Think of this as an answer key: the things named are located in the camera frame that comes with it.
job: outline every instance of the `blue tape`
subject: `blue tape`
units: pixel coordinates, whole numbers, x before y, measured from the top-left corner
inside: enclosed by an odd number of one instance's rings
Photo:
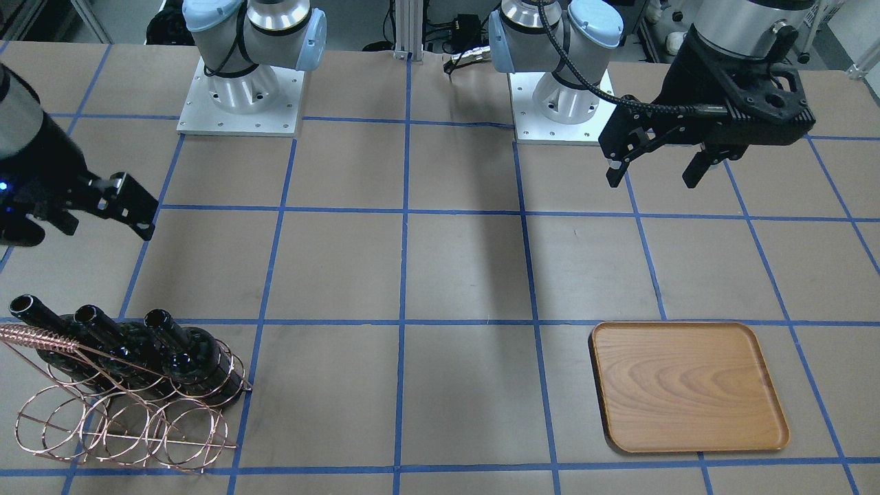
[[[651,250],[648,246],[648,238],[645,236],[645,227],[642,225],[642,215],[639,214],[639,206],[635,202],[635,191],[633,191],[633,183],[630,181],[629,174],[625,174],[624,178],[627,181],[629,202],[633,205],[635,224],[639,228],[639,237],[642,239],[642,250],[644,250],[645,260],[648,262],[648,273],[651,275],[651,283],[654,285],[654,296],[657,300],[657,310],[660,312],[660,319],[665,320],[666,308],[663,305],[663,292],[660,290],[660,282],[657,281],[657,274],[654,270],[654,258],[651,256]]]
[[[73,120],[70,122],[70,126],[67,128],[68,136],[73,133],[73,129],[77,126],[77,122],[85,110],[85,104],[89,101],[89,97],[92,96],[92,91],[95,89],[95,85],[98,83],[98,78],[101,75],[101,71],[104,70],[104,64],[107,61],[107,58],[110,56],[110,50],[113,49],[113,45],[107,45],[107,48],[104,50],[104,55],[101,56],[101,61],[98,63],[98,68],[95,70],[94,75],[92,76],[92,80],[89,81],[89,86],[85,88],[85,95],[83,95],[83,100],[79,102],[79,107],[77,107],[77,112],[73,115]]]
[[[824,141],[880,141],[880,137],[851,137],[851,136],[807,136],[807,139],[821,139]]]
[[[538,378],[541,385],[541,402],[544,407],[544,423],[547,435],[547,450],[550,454],[550,466],[553,476],[554,494],[561,495],[562,487],[559,479],[558,458],[556,457],[556,438],[553,429],[553,415],[550,411],[550,395],[547,391],[546,368],[544,366],[544,344],[541,340],[541,325],[538,312],[538,292],[535,290],[535,275],[532,266],[532,244],[529,241],[529,222],[525,214],[525,192],[523,174],[519,162],[519,147],[513,143],[513,166],[517,175],[517,196],[519,199],[519,218],[523,229],[523,249],[525,254],[525,272],[529,281],[529,301],[532,304],[532,326],[535,333],[535,354],[538,361]]]
[[[847,203],[843,200],[843,195],[837,188],[837,184],[834,183],[834,179],[832,178],[831,173],[828,172],[828,167],[825,166],[825,161],[822,159],[822,155],[816,148],[816,144],[813,143],[813,140],[809,138],[807,138],[807,142],[810,143],[810,148],[813,150],[813,154],[816,155],[816,160],[818,160],[819,166],[822,167],[822,172],[825,174],[825,178],[828,180],[828,183],[831,184],[831,189],[834,191],[834,195],[837,196],[837,200],[840,202],[840,206],[843,208],[843,212],[846,213],[847,221],[849,221],[853,225],[855,235],[859,238],[859,242],[861,242],[862,248],[865,250],[865,254],[867,254],[868,258],[871,260],[871,264],[874,265],[874,271],[877,272],[878,275],[880,275],[880,265],[877,264],[877,259],[874,257],[874,254],[871,253],[871,248],[868,246],[868,242],[865,241],[865,237],[862,235],[862,230],[859,229],[858,224],[855,223],[855,220],[853,219],[853,214],[850,212]]]
[[[168,188],[171,185],[171,178],[174,176],[174,169],[177,168],[177,161],[180,158],[180,150],[183,149],[183,142],[186,139],[186,136],[181,134],[177,140],[177,146],[174,147],[174,154],[171,158],[171,164],[168,166],[168,173],[165,174],[165,180],[162,182],[162,190],[159,192],[158,198],[158,208],[156,208],[156,215],[153,216],[153,225],[158,222],[159,213],[163,210],[164,206],[162,203],[165,201],[165,195],[168,193]],[[141,252],[137,256],[137,262],[135,262],[135,269],[132,270],[131,278],[128,281],[128,288],[125,291],[125,298],[122,300],[122,308],[120,308],[119,316],[120,318],[125,317],[125,313],[128,311],[128,304],[131,302],[131,295],[135,291],[135,284],[137,283],[137,277],[141,273],[141,268],[143,266],[143,260],[147,255],[147,248],[150,246],[148,241],[145,241],[141,246]]]
[[[409,249],[409,169],[413,115],[413,56],[407,57],[406,130],[403,144],[403,222],[400,236],[400,312],[397,342],[397,388],[394,396],[394,476],[392,494],[400,495],[400,465],[403,463],[403,394],[407,344],[407,252]]]
[[[837,437],[837,433],[834,431],[834,424],[832,423],[831,417],[828,415],[828,409],[825,407],[825,401],[822,400],[822,395],[819,394],[818,386],[816,385],[816,381],[813,378],[813,373],[810,370],[810,364],[807,362],[807,357],[803,353],[803,348],[801,347],[800,339],[797,336],[797,332],[795,331],[795,325],[791,320],[791,316],[788,313],[788,309],[785,306],[785,301],[782,298],[782,293],[779,290],[779,285],[776,283],[776,277],[773,274],[773,271],[770,269],[770,262],[767,259],[767,256],[764,252],[764,248],[761,246],[761,241],[758,238],[758,232],[755,230],[755,226],[752,223],[752,218],[749,216],[749,211],[745,207],[745,200],[743,199],[743,195],[739,191],[739,186],[737,185],[737,180],[733,176],[733,170],[730,168],[730,163],[727,160],[724,160],[724,168],[727,170],[727,175],[730,177],[730,183],[733,185],[733,191],[737,195],[737,200],[739,201],[739,205],[743,210],[743,215],[745,216],[745,221],[749,226],[749,231],[752,233],[752,238],[755,241],[755,247],[758,249],[758,254],[761,257],[761,262],[764,263],[764,269],[766,270],[767,276],[770,278],[770,284],[773,286],[774,294],[776,295],[776,299],[779,301],[780,309],[782,310],[782,315],[785,317],[786,322],[788,323],[788,332],[791,335],[791,339],[795,344],[795,349],[797,350],[797,356],[801,360],[801,366],[803,367],[804,372],[807,375],[807,381],[810,383],[810,388],[813,391],[813,395],[816,398],[816,403],[819,406],[819,410],[822,413],[822,418],[825,421],[825,427],[828,429],[828,433],[831,435],[832,443],[834,444],[834,449],[837,451],[838,461],[843,466],[843,470],[847,475],[847,480],[849,481],[849,487],[852,490],[854,495],[859,495],[859,489],[855,485],[855,479],[853,478],[853,472],[849,468],[849,464],[847,462],[847,458],[843,454],[843,447],[840,445],[840,439]]]
[[[709,478],[709,468],[706,464],[706,456],[702,452],[697,453],[697,459],[700,461],[700,472],[703,474],[703,484],[706,485],[706,495],[715,495],[715,489],[712,488],[712,479]]]
[[[284,206],[287,203],[287,195],[288,190],[290,190],[290,178],[293,176],[293,167],[294,162],[296,161],[297,156],[297,140],[294,139],[290,144],[290,154],[288,157],[287,164],[287,172],[284,175],[284,185],[282,189],[282,196],[280,206]],[[263,285],[263,295],[260,300],[260,320],[257,324],[257,331],[253,338],[253,349],[251,350],[251,366],[248,370],[248,380],[252,385],[256,383],[257,379],[257,363],[260,360],[260,344],[262,342],[263,337],[263,329],[266,326],[266,312],[268,308],[269,302],[269,293],[272,288],[272,277],[275,273],[275,259],[278,256],[278,243],[281,239],[281,232],[284,223],[284,211],[278,211],[278,218],[275,221],[275,235],[272,239],[272,250],[269,253],[269,263],[266,268],[266,282]],[[251,412],[251,399],[253,397],[253,392],[245,393],[244,405],[241,410],[241,419],[238,422],[238,437],[236,438],[236,444],[238,448],[235,449],[235,455],[232,456],[232,472],[229,476],[229,484],[226,487],[226,493],[228,495],[235,495],[235,487],[238,482],[238,473],[239,466],[241,464],[241,453],[244,450],[245,445],[245,432],[247,431],[247,419]]]
[[[3,257],[0,258],[0,274],[3,273],[3,270],[6,268],[6,263],[9,262],[9,259],[12,258],[12,250],[14,247],[8,246],[3,253]]]

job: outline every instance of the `blue tape grid line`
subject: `blue tape grid line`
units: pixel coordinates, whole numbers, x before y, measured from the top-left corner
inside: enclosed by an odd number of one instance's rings
[[[92,96],[92,91],[95,89],[95,85],[98,83],[98,77],[101,75],[101,71],[104,69],[104,64],[107,61],[107,58],[110,56],[110,50],[113,49],[113,45],[107,45],[107,48],[104,50],[104,55],[101,56],[101,61],[98,63],[98,68],[95,70],[95,75],[92,77],[92,81],[89,82],[89,86],[85,89],[85,96],[83,96],[83,100],[79,103],[79,107],[77,107],[77,112],[73,114],[73,120],[70,122],[70,126],[67,128],[67,133],[72,134],[73,128],[76,127],[77,122],[83,116],[83,111],[85,110],[85,104],[88,103],[89,97]]]
[[[840,190],[837,189],[837,184],[834,183],[834,179],[832,179],[831,173],[828,172],[828,167],[825,166],[825,161],[822,159],[822,155],[816,148],[816,144],[813,143],[813,140],[810,138],[807,138],[807,143],[810,143],[810,148],[813,150],[813,154],[816,155],[816,160],[818,160],[819,166],[822,167],[822,172],[825,174],[825,178],[828,180],[828,183],[831,184],[831,189],[833,189],[834,195],[837,196],[837,200],[840,202],[840,206],[843,207],[843,212],[847,215],[849,223],[852,224],[853,230],[855,230],[855,235],[858,236],[859,241],[862,243],[862,247],[865,249],[865,253],[871,260],[871,264],[874,265],[874,271],[876,271],[877,274],[880,275],[880,266],[877,265],[877,260],[871,253],[871,248],[868,247],[868,242],[865,241],[865,238],[862,235],[862,231],[859,229],[859,225],[855,223],[853,215],[849,211],[849,207],[847,207],[847,204],[843,201],[843,195],[840,193]]]
[[[3,273],[4,268],[6,268],[6,263],[9,262],[10,258],[12,258],[12,250],[12,246],[7,247],[3,253],[3,258],[0,258],[0,273]]]
[[[150,121],[176,121],[179,115],[140,115],[140,114],[51,114],[52,117],[81,119],[144,119]]]
[[[880,457],[848,457],[850,464],[880,464]],[[707,459],[709,468],[734,468],[756,466],[823,466],[839,465],[838,457],[749,457],[745,459]],[[620,469],[694,469],[700,461],[632,461],[632,462],[560,462],[555,465],[559,471],[620,470]],[[491,473],[499,471],[550,471],[553,465],[547,462],[528,464],[409,464],[400,466],[401,473]],[[206,474],[230,476],[253,475],[361,475],[392,474],[395,466],[259,466],[251,468],[207,468]],[[62,477],[67,468],[59,469],[0,469],[0,477]],[[165,468],[80,468],[77,477],[117,477],[117,476],[189,476]]]
[[[243,204],[164,204],[164,210],[204,210],[204,211],[299,211],[319,213],[377,213],[399,215],[398,208],[342,208],[334,206],[266,206]],[[489,215],[518,217],[523,214],[515,210],[442,210],[408,209],[414,215]],[[627,211],[525,211],[528,217],[600,217],[600,218],[668,218],[691,220],[745,220],[743,215],[704,215],[700,213],[630,213]],[[752,220],[773,222],[842,222],[842,223],[880,223],[880,218],[855,217],[783,217],[753,216]]]
[[[800,339],[797,336],[795,325],[791,321],[791,316],[789,315],[788,309],[785,306],[785,301],[782,298],[782,292],[779,289],[779,285],[776,283],[776,277],[773,274],[773,270],[771,270],[770,268],[770,262],[767,259],[764,248],[762,247],[761,241],[758,238],[758,231],[755,229],[755,225],[752,222],[752,219],[749,217],[749,212],[745,207],[745,200],[743,199],[743,195],[740,193],[739,186],[737,185],[737,180],[734,178],[733,170],[730,168],[730,163],[727,160],[724,160],[724,169],[727,170],[727,175],[728,177],[730,177],[730,183],[733,185],[733,190],[737,195],[739,205],[743,209],[745,222],[748,224],[749,231],[752,233],[752,238],[755,241],[755,247],[758,249],[758,254],[760,255],[761,262],[764,263],[764,270],[766,271],[767,276],[770,278],[770,284],[773,286],[776,299],[779,302],[780,309],[782,310],[782,315],[788,322],[788,332],[791,335],[791,339],[795,344],[795,348],[797,349],[797,356],[801,360],[801,365],[803,366],[803,370],[807,375],[807,381],[810,383],[810,388],[812,389],[813,395],[816,398],[819,410],[822,412],[822,418],[825,421],[825,427],[827,427],[828,433],[831,435],[834,449],[837,451],[838,462],[840,463],[840,465],[843,466],[843,470],[847,475],[847,480],[849,481],[849,487],[852,490],[853,494],[859,495],[859,489],[855,485],[853,472],[849,468],[849,463],[843,453],[843,447],[841,446],[840,439],[838,439],[837,433],[834,430],[834,424],[832,423],[831,416],[829,416],[828,409],[825,407],[825,401],[822,400],[822,395],[819,393],[818,385],[816,384],[816,380],[813,377],[812,371],[810,370],[810,364],[807,362],[806,354],[804,354],[803,348],[801,347]]]
[[[550,453],[550,468],[553,478],[554,495],[561,495],[562,486],[559,479],[559,460],[556,456],[556,437],[553,429],[553,415],[550,411],[550,394],[547,390],[546,367],[544,363],[544,344],[541,340],[541,325],[538,313],[538,292],[535,289],[535,274],[532,264],[532,244],[529,241],[529,221],[525,215],[525,192],[523,174],[519,162],[519,147],[513,143],[513,166],[517,175],[517,195],[519,198],[520,224],[523,228],[523,247],[525,254],[525,272],[529,280],[529,301],[532,304],[532,327],[535,333],[535,353],[538,360],[538,378],[541,386],[541,402],[544,406],[544,422],[547,435],[547,449]]]
[[[635,224],[639,228],[639,238],[642,240],[642,250],[645,253],[645,260],[648,262],[648,272],[651,275],[651,283],[654,285],[654,296],[657,300],[657,311],[660,313],[660,319],[666,320],[666,308],[663,305],[663,294],[660,291],[660,283],[657,281],[656,270],[654,269],[654,258],[651,256],[651,250],[648,246],[648,238],[645,236],[645,227],[642,225],[642,215],[639,214],[639,205],[635,201],[635,191],[633,191],[633,183],[629,178],[629,174],[624,175],[627,180],[627,190],[629,191],[629,202],[633,206]]]
[[[174,169],[177,167],[177,161],[180,158],[180,150],[183,149],[183,142],[185,139],[186,136],[181,134],[177,140],[177,146],[174,148],[174,154],[171,158],[171,165],[168,167],[168,173],[165,175],[165,181],[162,183],[162,191],[159,193],[158,208],[156,208],[156,215],[153,216],[153,225],[157,224],[159,214],[163,210],[162,202],[165,200],[165,193],[168,192],[168,187],[171,184],[171,178],[172,176],[174,176]],[[119,311],[120,318],[124,318],[126,312],[128,311],[128,303],[131,302],[131,295],[135,291],[135,283],[137,282],[137,277],[141,274],[143,259],[147,255],[147,248],[149,245],[150,243],[145,240],[141,246],[141,252],[137,256],[135,269],[131,273],[131,279],[128,281],[128,288],[125,291],[125,299],[122,300],[122,307]]]
[[[293,140],[290,144],[290,155],[287,164],[287,172],[284,175],[284,186],[281,194],[280,204],[287,203],[287,194],[290,190],[290,178],[293,176],[294,162],[297,156],[297,140]],[[266,269],[266,282],[263,285],[263,296],[260,301],[260,319],[257,324],[257,332],[253,338],[253,349],[251,350],[251,366],[248,370],[248,380],[252,385],[256,386],[257,379],[257,362],[260,360],[260,344],[262,342],[263,329],[266,327],[266,312],[269,302],[269,293],[272,288],[272,276],[275,274],[275,259],[278,256],[278,243],[281,239],[282,227],[284,223],[284,211],[278,211],[278,218],[275,221],[275,235],[272,239],[272,250],[269,253],[269,263]],[[241,465],[241,455],[245,446],[245,431],[247,430],[247,418],[251,411],[251,400],[253,392],[247,392],[244,398],[244,405],[241,409],[241,420],[238,422],[238,437],[235,449],[235,455],[232,457],[232,472],[229,476],[229,484],[226,488],[227,495],[235,494],[235,486],[238,481],[238,471]]]
[[[407,348],[407,251],[409,248],[409,168],[413,110],[413,57],[407,57],[406,127],[403,142],[403,219],[400,234],[400,311],[397,341],[397,388],[394,392],[394,472],[392,495],[400,495],[400,466],[403,464],[403,394]]]
[[[855,136],[813,136],[807,135],[808,139],[824,141],[880,141],[880,137],[855,137]]]

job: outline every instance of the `light blue joint cover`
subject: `light blue joint cover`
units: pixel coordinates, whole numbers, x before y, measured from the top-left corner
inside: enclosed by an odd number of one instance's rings
[[[620,44],[623,18],[602,0],[572,0],[568,16],[577,30],[596,44],[605,48],[616,48]]]
[[[186,0],[183,18],[190,33],[207,31],[235,15],[245,0]]]
[[[489,14],[489,47],[492,50],[492,65],[495,66],[495,70],[510,74],[516,72],[513,69],[513,57],[510,55],[510,45],[499,11],[492,11]]]
[[[321,65],[324,48],[327,45],[327,17],[321,9],[312,10],[312,18],[305,28],[303,47],[299,50],[299,58],[295,70],[315,70]]]

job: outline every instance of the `bottle opening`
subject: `bottle opening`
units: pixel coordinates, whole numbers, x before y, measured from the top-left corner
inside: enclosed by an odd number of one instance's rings
[[[170,316],[164,309],[154,309],[143,317],[143,323],[148,327],[159,327],[165,324]]]
[[[27,311],[33,306],[36,298],[31,294],[23,294],[13,299],[9,304],[9,309],[12,312],[20,313],[22,311]]]
[[[77,323],[88,323],[98,316],[98,309],[95,306],[85,305],[80,307],[73,315],[73,320]]]

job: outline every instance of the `bottle neck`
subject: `bottle neck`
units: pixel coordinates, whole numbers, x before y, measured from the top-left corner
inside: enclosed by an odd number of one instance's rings
[[[73,320],[82,324],[86,331],[107,347],[121,348],[125,346],[122,331],[115,321],[111,320],[99,307],[91,304],[80,307],[73,315]]]
[[[164,309],[150,311],[143,318],[143,323],[171,354],[187,352],[193,346],[189,332],[181,328]]]

